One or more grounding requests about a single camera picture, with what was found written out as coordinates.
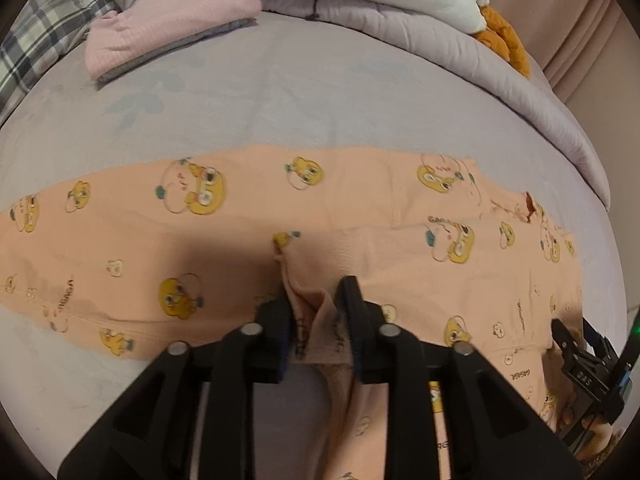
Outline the person's right hand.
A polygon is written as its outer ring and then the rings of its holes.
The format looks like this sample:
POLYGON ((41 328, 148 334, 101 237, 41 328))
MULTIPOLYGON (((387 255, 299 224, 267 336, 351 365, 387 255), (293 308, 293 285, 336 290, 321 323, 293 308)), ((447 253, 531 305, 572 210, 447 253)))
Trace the person's right hand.
MULTIPOLYGON (((570 426, 577 418, 575 408, 577 396, 574 394, 567 400, 560 414, 558 429, 563 430, 570 426)), ((585 430, 585 441, 578 445, 575 457, 580 462, 588 462, 601 454, 612 439, 613 427, 603 415, 590 415, 582 420, 582 429, 585 430)))

